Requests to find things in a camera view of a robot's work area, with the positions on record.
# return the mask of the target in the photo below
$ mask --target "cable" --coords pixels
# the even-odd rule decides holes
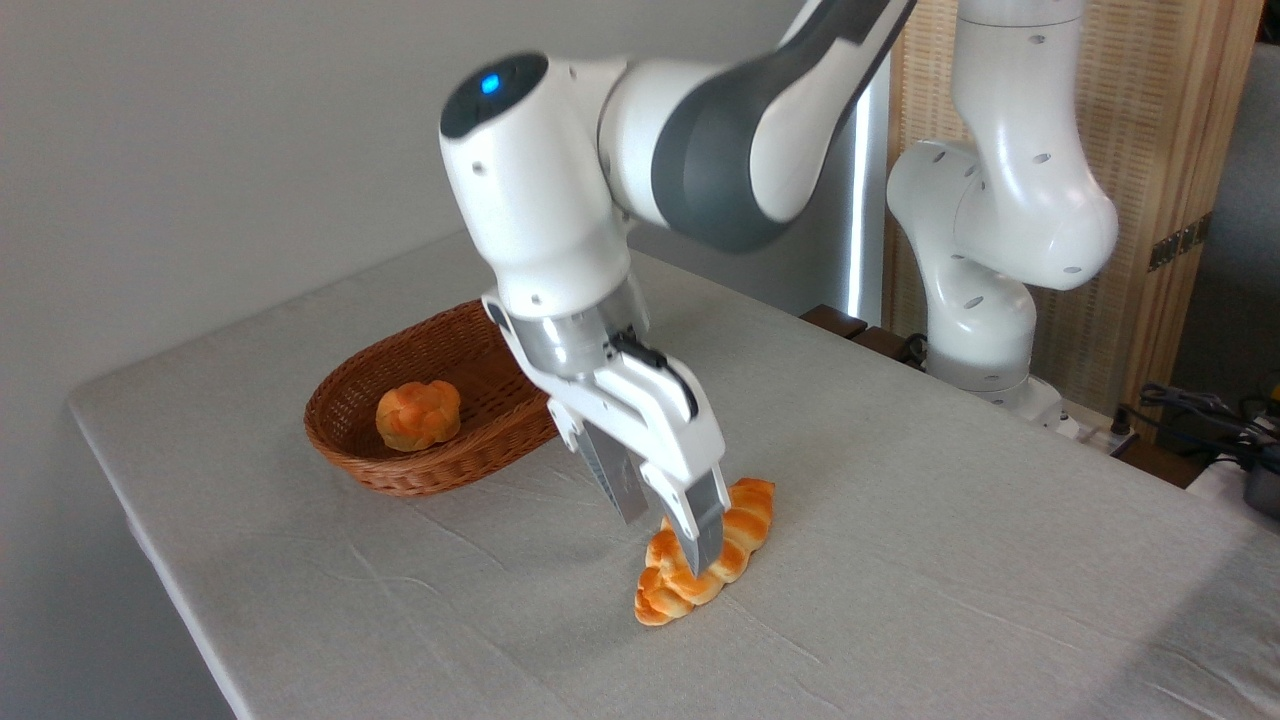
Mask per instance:
[[[1176,407],[1183,413],[1190,413],[1202,420],[1233,430],[1234,433],[1262,433],[1274,439],[1280,439],[1275,430],[1254,420],[1247,420],[1222,402],[1216,395],[1208,392],[1188,392],[1181,388],[1162,386],[1160,383],[1147,383],[1138,392],[1140,405],[1144,407]]]
[[[928,342],[929,338],[924,333],[911,333],[906,337],[906,354],[911,356],[911,360],[915,360],[916,365],[924,365],[924,359],[929,352]]]
[[[1196,437],[1196,436],[1192,436],[1192,434],[1187,434],[1187,433],[1179,430],[1178,428],[1174,428],[1171,425],[1161,423],[1160,420],[1156,420],[1153,418],[1148,418],[1147,415],[1143,415],[1142,413],[1139,413],[1138,410],[1135,410],[1130,405],[1120,405],[1120,407],[1123,410],[1125,410],[1126,413],[1129,413],[1129,415],[1132,415],[1132,416],[1142,420],[1143,423],[1147,423],[1148,425],[1151,425],[1153,428],[1165,430],[1169,434],[1171,434],[1171,436],[1174,436],[1174,437],[1176,437],[1176,438],[1179,438],[1179,439],[1181,439],[1184,442],[1202,445],[1204,447],[1213,448],[1213,450],[1216,450],[1216,451],[1219,451],[1219,452],[1221,452],[1224,455],[1230,455],[1230,456],[1236,457],[1236,459],[1251,460],[1251,461],[1254,461],[1254,462],[1262,461],[1262,460],[1266,460],[1266,461],[1274,461],[1275,460],[1275,455],[1274,454],[1254,452],[1254,451],[1248,450],[1251,447],[1256,447],[1256,445],[1244,445],[1244,443],[1242,443],[1242,445],[1226,445],[1226,443],[1221,443],[1221,442],[1217,442],[1217,441],[1206,439],[1206,438],[1202,438],[1202,437]]]

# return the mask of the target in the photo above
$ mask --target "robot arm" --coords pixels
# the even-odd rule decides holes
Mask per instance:
[[[1075,126],[1084,6],[960,0],[951,95],[974,142],[919,142],[888,182],[924,279],[929,374],[1064,434],[1061,396],[1030,375],[1021,283],[1079,287],[1116,242]]]
[[[644,343],[626,229],[639,217],[728,251],[781,234],[913,5],[809,0],[773,53],[732,67],[515,55],[442,113],[454,196],[497,277],[490,318],[627,520],[645,509],[641,459],[695,574],[721,552],[724,441],[689,368]]]

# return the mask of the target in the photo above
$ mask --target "table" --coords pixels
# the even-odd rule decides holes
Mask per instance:
[[[72,409],[241,717],[1276,717],[1280,538],[636,255],[652,341],[726,477],[778,486],[710,605],[631,614],[658,503],[617,519],[559,441],[397,500],[302,409],[342,360],[476,297],[465,234],[77,389]]]

